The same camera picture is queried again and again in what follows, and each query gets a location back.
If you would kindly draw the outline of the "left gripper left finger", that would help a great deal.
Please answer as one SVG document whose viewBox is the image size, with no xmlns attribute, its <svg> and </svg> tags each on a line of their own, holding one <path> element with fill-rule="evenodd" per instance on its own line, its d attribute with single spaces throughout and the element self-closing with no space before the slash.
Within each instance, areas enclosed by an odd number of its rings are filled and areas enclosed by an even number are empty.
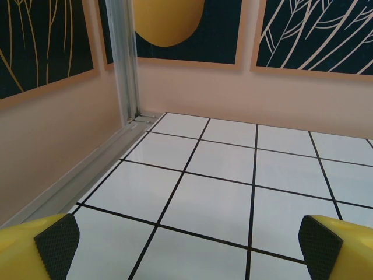
<svg viewBox="0 0 373 280">
<path fill-rule="evenodd" d="M 79 239 L 71 213 L 1 229 L 1 279 L 66 279 Z"/>
</svg>

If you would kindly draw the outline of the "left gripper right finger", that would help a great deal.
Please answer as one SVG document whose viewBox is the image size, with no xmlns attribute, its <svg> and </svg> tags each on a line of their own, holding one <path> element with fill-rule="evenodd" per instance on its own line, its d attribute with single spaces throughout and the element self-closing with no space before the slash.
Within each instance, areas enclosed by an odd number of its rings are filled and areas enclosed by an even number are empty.
<svg viewBox="0 0 373 280">
<path fill-rule="evenodd" d="M 298 241 L 311 279 L 372 279 L 370 227 L 306 215 Z"/>
</svg>

